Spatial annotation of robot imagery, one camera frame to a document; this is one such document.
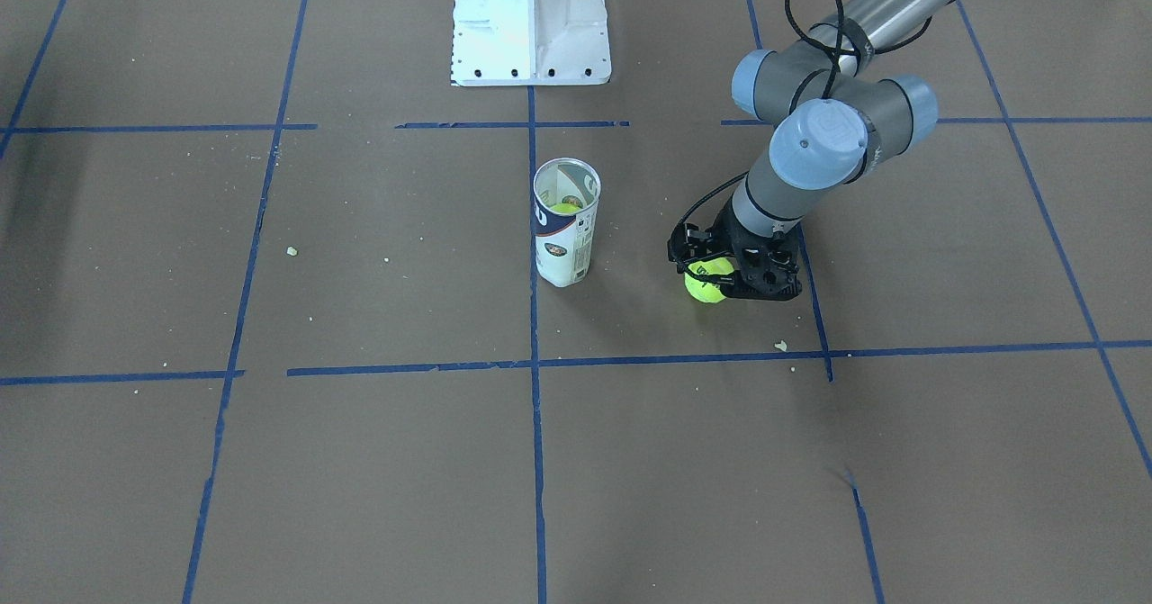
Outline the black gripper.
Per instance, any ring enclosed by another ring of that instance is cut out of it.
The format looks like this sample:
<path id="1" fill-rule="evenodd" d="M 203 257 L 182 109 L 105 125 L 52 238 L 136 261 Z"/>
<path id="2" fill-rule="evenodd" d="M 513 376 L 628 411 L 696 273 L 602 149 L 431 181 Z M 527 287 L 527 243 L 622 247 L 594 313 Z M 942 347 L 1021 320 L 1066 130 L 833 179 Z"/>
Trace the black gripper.
<path id="1" fill-rule="evenodd" d="M 715 217 L 712 234 L 717 246 L 725 254 L 738 261 L 738 267 L 746 272 L 797 272 L 799 244 L 794 231 L 770 226 L 770 235 L 757 234 L 740 222 L 732 203 L 725 203 Z M 685 277 L 732 275 L 732 262 L 727 257 L 695 261 L 687 264 Z"/>

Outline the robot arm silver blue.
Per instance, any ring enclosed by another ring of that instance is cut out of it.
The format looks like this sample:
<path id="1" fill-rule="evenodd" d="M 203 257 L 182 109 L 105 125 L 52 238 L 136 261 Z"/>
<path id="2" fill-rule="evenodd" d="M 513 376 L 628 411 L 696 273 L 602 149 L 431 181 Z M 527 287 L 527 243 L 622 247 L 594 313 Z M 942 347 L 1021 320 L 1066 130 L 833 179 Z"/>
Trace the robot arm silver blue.
<path id="1" fill-rule="evenodd" d="M 925 80 L 861 80 L 873 59 L 917 41 L 958 0 L 832 0 L 796 40 L 755 50 L 733 71 L 736 106 L 772 124 L 770 145 L 725 186 L 732 198 L 707 231 L 680 219 L 668 258 L 680 275 L 727 297 L 788 300 L 801 292 L 796 227 L 841 184 L 867 176 L 933 133 L 939 103 Z"/>

